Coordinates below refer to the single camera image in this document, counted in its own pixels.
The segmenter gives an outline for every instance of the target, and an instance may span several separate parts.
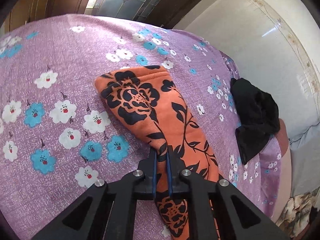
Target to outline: purple bedsheet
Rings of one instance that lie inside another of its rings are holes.
[[[236,64],[201,37],[127,20],[65,15],[32,22],[0,39],[0,210],[30,239],[97,178],[120,179],[147,157],[105,109],[98,75],[163,65],[207,135],[220,171],[271,216],[279,186],[276,138],[247,166],[230,94]],[[85,158],[92,152],[92,159]],[[135,239],[168,239],[153,202],[138,202]]]

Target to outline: crumpled black fabric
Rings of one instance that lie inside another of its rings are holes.
[[[270,94],[244,78],[232,78],[230,91],[241,121],[236,128],[240,157],[247,164],[266,146],[270,135],[279,132],[279,109]]]

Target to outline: silver screw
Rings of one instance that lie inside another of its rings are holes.
[[[219,184],[223,187],[226,187],[229,185],[229,181],[227,181],[226,179],[221,179],[219,180]]]
[[[181,171],[181,174],[183,176],[190,176],[191,175],[191,171],[190,170],[183,170],[183,171]]]
[[[104,180],[103,179],[97,179],[94,184],[97,186],[97,187],[102,187],[104,185]]]
[[[133,175],[136,176],[136,177],[140,177],[140,176],[142,176],[142,174],[143,174],[143,171],[142,171],[142,170],[135,170],[135,171],[133,172]]]

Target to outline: triangular cutout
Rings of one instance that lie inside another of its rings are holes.
[[[87,197],[82,201],[68,216],[66,216],[62,223],[74,230],[80,230],[87,212],[91,206],[92,197]]]
[[[231,200],[236,209],[238,218],[244,229],[257,225],[261,222],[261,219],[247,207],[237,196],[232,195]]]

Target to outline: orange fabric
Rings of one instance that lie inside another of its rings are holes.
[[[188,239],[187,202],[168,195],[167,146],[172,145],[187,169],[205,179],[217,182],[219,170],[205,134],[171,76],[162,66],[137,67],[106,73],[95,86],[122,124],[157,150],[157,208],[173,239]]]

